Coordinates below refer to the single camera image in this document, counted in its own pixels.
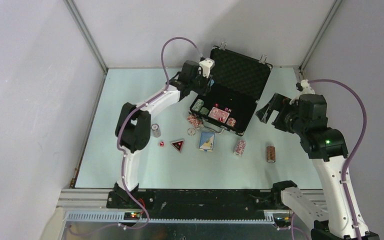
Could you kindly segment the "orange brown chip stack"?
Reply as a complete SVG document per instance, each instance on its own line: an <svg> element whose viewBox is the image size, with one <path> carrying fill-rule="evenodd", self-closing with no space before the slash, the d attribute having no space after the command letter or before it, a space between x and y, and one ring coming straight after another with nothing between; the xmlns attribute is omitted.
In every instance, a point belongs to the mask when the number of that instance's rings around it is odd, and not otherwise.
<svg viewBox="0 0 384 240"><path fill-rule="evenodd" d="M276 162L276 148L272 145L266 147L266 161L268 163Z"/></svg>

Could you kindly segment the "red white chip stack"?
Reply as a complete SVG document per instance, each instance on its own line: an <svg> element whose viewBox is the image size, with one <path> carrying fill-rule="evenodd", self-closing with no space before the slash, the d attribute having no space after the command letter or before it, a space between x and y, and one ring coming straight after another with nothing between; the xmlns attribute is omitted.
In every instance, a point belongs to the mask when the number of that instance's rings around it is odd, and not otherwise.
<svg viewBox="0 0 384 240"><path fill-rule="evenodd" d="M241 157L244 153L246 145L247 145L247 143L245 140L243 140L243 139L238 140L235 147L234 147L233 154Z"/></svg>

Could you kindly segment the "grey chip stack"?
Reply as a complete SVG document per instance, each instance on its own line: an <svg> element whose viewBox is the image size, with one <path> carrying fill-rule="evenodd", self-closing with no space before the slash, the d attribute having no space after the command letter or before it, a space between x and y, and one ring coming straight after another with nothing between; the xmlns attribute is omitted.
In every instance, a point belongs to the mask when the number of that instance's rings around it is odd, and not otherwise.
<svg viewBox="0 0 384 240"><path fill-rule="evenodd" d="M157 123L151 125L151 132L155 138L159 138L162 135L160 126Z"/></svg>

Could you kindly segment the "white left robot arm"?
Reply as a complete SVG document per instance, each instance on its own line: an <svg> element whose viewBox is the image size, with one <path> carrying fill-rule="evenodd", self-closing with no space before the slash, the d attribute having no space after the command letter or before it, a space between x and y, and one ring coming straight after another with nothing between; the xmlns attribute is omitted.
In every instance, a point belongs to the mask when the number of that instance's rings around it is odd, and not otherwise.
<svg viewBox="0 0 384 240"><path fill-rule="evenodd" d="M139 159L151 138L152 118L191 92L206 95L211 90L211 70L214 66L215 61L210 58L200 62L187 60L181 70L150 98L137 104L127 102L122 106L115 135L117 149L122 152L121 174L117 185L123 191L118 201L125 208L133 208L138 202L138 194L133 190L139 185Z"/></svg>

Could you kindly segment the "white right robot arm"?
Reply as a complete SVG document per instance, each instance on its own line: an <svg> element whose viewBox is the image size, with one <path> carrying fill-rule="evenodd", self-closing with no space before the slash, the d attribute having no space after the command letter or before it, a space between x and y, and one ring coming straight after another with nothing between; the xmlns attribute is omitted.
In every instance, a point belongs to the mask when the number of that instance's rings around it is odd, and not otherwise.
<svg viewBox="0 0 384 240"><path fill-rule="evenodd" d="M313 240L377 240L379 235L369 230L359 211L345 165L346 142L339 130L328 126L324 96L307 93L292 100L275 93L256 116L266 123L274 111L278 115L273 126L299 136L320 179L327 211L305 197L290 180L273 184L271 204L292 210L310 229Z"/></svg>

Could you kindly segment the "black poker set case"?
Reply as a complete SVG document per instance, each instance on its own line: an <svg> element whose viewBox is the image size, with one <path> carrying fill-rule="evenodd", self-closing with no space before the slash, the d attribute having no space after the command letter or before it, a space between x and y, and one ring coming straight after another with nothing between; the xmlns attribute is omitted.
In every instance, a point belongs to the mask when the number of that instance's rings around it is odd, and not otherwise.
<svg viewBox="0 0 384 240"><path fill-rule="evenodd" d="M208 94L199 94L195 98L189 107L189 113L201 121L243 136L263 94L273 65L264 59L255 59L221 46L212 47L210 58L215 62L211 70L214 84ZM231 109L228 118L236 119L235 127L212 119L209 115L202 115L199 111L192 111L191 108L197 99L203 100L203 107L209 111L215 104L219 104L218 108L224 111L225 108Z"/></svg>

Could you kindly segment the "tall green chip stack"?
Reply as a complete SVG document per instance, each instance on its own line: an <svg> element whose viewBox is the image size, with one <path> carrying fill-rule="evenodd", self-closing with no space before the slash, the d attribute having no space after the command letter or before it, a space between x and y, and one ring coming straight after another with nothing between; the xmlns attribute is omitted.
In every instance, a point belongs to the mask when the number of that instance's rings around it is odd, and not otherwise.
<svg viewBox="0 0 384 240"><path fill-rule="evenodd" d="M197 99L193 104L191 110L195 112L199 112L203 107L203 105L204 105L204 101L202 99Z"/></svg>

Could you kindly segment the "short green chip stack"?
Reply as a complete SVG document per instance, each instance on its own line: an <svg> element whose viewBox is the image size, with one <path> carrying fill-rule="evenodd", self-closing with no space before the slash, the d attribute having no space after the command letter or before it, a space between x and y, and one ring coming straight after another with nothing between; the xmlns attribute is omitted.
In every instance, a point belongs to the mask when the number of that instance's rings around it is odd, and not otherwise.
<svg viewBox="0 0 384 240"><path fill-rule="evenodd" d="M199 111L200 114L204 115L204 116L207 116L209 114L209 109L206 108L206 107L202 107Z"/></svg>

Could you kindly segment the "red chip stack in case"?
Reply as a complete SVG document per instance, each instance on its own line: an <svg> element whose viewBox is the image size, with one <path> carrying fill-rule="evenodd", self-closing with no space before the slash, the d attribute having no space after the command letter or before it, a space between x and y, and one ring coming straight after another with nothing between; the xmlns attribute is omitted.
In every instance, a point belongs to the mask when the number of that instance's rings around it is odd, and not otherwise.
<svg viewBox="0 0 384 240"><path fill-rule="evenodd" d="M229 126L229 127L235 127L235 125L236 125L236 123L237 123L237 120L235 119L235 118L233 118L233 117L229 117L228 119L227 119L227 121L226 121L226 124Z"/></svg>

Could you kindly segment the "red playing card deck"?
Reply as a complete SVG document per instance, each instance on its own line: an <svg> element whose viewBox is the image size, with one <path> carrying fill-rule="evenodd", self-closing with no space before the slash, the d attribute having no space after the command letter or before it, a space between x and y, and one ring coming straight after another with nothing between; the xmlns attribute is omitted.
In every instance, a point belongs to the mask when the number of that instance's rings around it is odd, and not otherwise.
<svg viewBox="0 0 384 240"><path fill-rule="evenodd" d="M211 111L209 112L208 116L211 118L211 119L214 119L214 120L217 120L218 122L220 123L226 123L226 121L228 120L229 118L229 115L230 113L229 112L226 112L222 109L219 109L217 107L213 107L211 109Z"/></svg>

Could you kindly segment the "white dealer button chip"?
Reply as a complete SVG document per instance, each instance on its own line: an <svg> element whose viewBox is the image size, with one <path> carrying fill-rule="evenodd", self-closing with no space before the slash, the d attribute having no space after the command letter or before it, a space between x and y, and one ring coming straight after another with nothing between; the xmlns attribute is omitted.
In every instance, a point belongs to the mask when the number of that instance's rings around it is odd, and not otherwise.
<svg viewBox="0 0 384 240"><path fill-rule="evenodd" d="M189 135L189 136L194 136L195 134L196 134L196 129L195 128L189 128L188 130L187 130L187 134Z"/></svg>

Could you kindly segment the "blue playing card deck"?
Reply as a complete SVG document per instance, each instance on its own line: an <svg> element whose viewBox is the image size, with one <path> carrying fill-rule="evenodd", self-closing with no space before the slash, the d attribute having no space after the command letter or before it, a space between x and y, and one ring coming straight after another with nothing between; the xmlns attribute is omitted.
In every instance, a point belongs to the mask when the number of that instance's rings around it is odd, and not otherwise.
<svg viewBox="0 0 384 240"><path fill-rule="evenodd" d="M214 150L215 133L201 132L198 149L204 152L212 152Z"/></svg>

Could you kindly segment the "black red triangular button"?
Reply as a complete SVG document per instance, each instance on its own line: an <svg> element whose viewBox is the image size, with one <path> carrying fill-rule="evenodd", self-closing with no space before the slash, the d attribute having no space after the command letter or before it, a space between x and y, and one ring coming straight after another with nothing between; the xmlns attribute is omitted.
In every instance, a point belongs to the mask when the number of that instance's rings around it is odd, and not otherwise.
<svg viewBox="0 0 384 240"><path fill-rule="evenodd" d="M170 145L172 147L174 147L179 153L181 153L183 146L184 146L184 143L185 143L185 140L182 138L182 139L177 139L177 140L171 141Z"/></svg>

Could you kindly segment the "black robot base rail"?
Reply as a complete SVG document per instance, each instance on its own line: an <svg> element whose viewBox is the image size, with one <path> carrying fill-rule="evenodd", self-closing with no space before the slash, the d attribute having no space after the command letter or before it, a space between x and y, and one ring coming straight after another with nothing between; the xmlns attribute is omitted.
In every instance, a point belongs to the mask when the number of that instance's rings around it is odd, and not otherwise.
<svg viewBox="0 0 384 240"><path fill-rule="evenodd" d="M296 187L291 180L261 189L139 188L132 197L117 184L109 192L106 208L148 211L154 220L263 220L268 210L287 210L281 191Z"/></svg>

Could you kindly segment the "aluminium frame rail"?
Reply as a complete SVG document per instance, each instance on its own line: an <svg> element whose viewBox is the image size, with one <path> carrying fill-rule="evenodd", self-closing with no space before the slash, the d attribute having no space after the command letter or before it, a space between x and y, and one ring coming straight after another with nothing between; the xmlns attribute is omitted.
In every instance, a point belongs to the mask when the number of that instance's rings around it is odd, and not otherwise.
<svg viewBox="0 0 384 240"><path fill-rule="evenodd" d="M272 222L292 214L280 195L259 189L139 189L137 201L109 189L65 189L58 207L83 210L138 210L151 221Z"/></svg>

